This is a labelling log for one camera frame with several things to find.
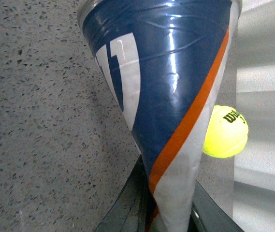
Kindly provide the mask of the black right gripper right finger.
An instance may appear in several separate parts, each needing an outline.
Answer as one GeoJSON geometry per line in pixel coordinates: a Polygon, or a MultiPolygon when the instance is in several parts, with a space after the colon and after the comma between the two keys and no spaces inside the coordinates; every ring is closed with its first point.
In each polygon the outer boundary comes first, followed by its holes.
{"type": "Polygon", "coordinates": [[[197,181],[193,195],[188,231],[243,232],[244,230],[215,203],[197,181]]]}

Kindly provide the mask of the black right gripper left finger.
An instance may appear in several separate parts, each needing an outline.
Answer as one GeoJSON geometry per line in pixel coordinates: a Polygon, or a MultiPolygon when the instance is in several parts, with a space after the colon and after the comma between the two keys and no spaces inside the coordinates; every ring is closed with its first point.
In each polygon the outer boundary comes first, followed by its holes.
{"type": "Polygon", "coordinates": [[[95,229],[96,232],[144,232],[148,185],[139,157],[120,195],[95,229]]]}

